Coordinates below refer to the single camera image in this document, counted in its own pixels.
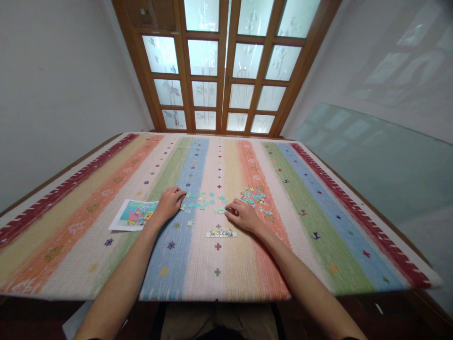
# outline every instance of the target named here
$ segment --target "table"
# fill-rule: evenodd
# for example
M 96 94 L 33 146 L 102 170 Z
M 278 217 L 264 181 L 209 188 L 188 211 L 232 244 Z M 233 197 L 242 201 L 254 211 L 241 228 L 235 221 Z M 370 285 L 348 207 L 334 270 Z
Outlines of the table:
M 299 142 L 126 133 L 0 219 L 0 293 L 94 299 L 139 233 L 108 230 L 123 201 L 157 201 L 174 184 L 191 197 L 155 244 L 140 300 L 291 298 L 267 251 L 224 216 L 235 197 L 335 295 L 442 282 Z

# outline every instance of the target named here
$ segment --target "person's left hand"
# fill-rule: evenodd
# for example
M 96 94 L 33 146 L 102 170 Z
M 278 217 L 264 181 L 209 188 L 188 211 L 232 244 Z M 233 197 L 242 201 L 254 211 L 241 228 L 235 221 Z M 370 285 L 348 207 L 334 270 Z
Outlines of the person's left hand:
M 156 211 L 152 215 L 153 219 L 161 225 L 167 222 L 181 208 L 181 202 L 186 194 L 187 191 L 181 190 L 178 186 L 164 190 Z

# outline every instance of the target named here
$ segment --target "glass door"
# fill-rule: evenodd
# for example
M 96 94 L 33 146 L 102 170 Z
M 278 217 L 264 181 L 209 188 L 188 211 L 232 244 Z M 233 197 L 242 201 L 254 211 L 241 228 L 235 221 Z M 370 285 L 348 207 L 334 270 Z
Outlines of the glass door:
M 273 137 L 340 0 L 113 3 L 157 131 Z
M 328 8 L 323 2 L 232 0 L 222 134 L 274 136 L 297 95 L 308 42 L 321 22 L 314 19 Z

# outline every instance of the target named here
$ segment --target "yellow stripe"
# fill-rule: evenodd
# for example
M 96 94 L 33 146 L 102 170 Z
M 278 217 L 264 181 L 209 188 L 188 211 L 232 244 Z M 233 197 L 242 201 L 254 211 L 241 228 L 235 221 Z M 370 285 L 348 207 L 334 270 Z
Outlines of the yellow stripe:
M 240 199 L 240 193 L 245 187 L 242 176 L 237 173 L 241 169 L 241 163 L 236 141 L 225 139 L 223 151 L 225 198 L 228 202 L 232 202 L 235 198 Z M 230 222 L 227 222 L 227 229 L 229 228 L 235 229 Z M 239 236 L 235 238 L 234 242 L 224 242 L 225 247 L 228 247 L 228 253 L 234 254 L 234 256 L 228 257 L 224 263 L 225 274 L 229 273 L 231 278 L 225 280 L 226 293 L 232 294 L 231 297 L 225 296 L 225 300 L 230 298 L 243 302 L 253 301 L 253 296 L 256 295 L 257 288 L 260 286 L 255 270 L 254 241 L 241 230 L 238 231 L 238 234 Z
M 16 268 L 22 268 L 22 262 L 33 256 L 40 249 L 40 245 L 53 235 L 58 227 L 64 225 L 71 214 L 123 165 L 130 154 L 140 148 L 146 141 L 145 138 L 145 135 L 139 136 L 125 146 L 85 182 L 63 198 L 61 202 L 55 204 L 40 220 L 20 234 L 14 243 L 2 251 L 0 256 L 0 286 L 5 283 Z

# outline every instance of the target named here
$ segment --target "red zigzag border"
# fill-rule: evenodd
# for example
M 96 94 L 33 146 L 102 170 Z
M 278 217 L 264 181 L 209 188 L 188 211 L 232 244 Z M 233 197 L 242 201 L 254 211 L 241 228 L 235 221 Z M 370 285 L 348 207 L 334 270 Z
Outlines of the red zigzag border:
M 57 188 L 49 192 L 38 202 L 31 205 L 15 219 L 0 229 L 0 250 L 11 244 L 23 231 L 27 230 L 34 222 L 39 220 L 56 203 L 65 198 L 72 190 L 90 177 L 97 169 L 104 165 L 111 157 L 117 154 L 123 147 L 137 138 L 139 134 L 128 134 L 118 143 L 101 154 L 94 161 L 80 169 Z
M 358 224 L 373 239 L 379 249 L 387 255 L 393 264 L 400 270 L 404 277 L 413 287 L 429 288 L 431 282 L 428 277 L 416 265 L 409 261 L 409 258 L 400 248 L 388 238 L 375 222 L 336 184 L 330 176 L 296 143 L 291 143 L 293 149 L 304 159 L 304 161 L 316 172 L 332 193 L 340 200 L 342 205 L 349 211 Z

